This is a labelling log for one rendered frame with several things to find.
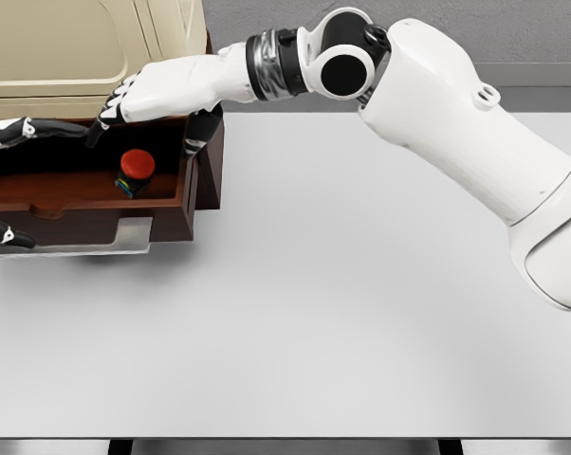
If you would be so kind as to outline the red button switch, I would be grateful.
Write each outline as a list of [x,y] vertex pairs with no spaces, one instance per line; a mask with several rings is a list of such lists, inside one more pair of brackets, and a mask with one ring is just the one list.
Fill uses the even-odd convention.
[[137,198],[148,189],[155,168],[156,162],[150,153],[141,149],[131,149],[120,158],[115,186],[128,198]]

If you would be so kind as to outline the brown drawer with silver handle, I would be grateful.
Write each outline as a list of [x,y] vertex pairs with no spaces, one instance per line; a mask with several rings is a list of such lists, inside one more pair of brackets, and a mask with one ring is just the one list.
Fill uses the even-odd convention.
[[[25,232],[37,246],[109,244],[119,220],[149,217],[153,242],[190,241],[197,166],[182,157],[185,118],[109,129],[93,149],[82,137],[30,139],[0,150],[0,245]],[[140,149],[155,168],[141,195],[116,180]]]

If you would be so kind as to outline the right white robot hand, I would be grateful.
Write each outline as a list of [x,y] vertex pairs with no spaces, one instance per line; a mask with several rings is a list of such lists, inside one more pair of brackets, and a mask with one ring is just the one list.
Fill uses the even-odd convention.
[[222,119],[213,86],[222,61],[217,55],[180,57],[146,64],[109,95],[87,135],[93,148],[109,127],[191,116],[182,156],[189,160],[212,139]]

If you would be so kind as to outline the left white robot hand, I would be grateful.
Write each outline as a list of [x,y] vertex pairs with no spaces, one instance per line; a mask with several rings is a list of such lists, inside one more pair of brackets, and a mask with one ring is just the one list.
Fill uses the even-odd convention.
[[[5,150],[33,138],[84,137],[88,129],[82,125],[55,118],[0,119],[0,150]],[[0,219],[0,245],[34,248],[36,240],[29,234],[11,227]]]

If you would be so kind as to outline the cream and brown cabinet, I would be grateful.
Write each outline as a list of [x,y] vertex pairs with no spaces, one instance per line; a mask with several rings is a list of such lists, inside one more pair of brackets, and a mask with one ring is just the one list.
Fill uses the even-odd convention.
[[[162,43],[174,34],[178,44]],[[106,97],[144,64],[208,46],[200,0],[0,0],[0,119],[88,127]],[[223,134],[193,163],[194,209],[217,209]]]

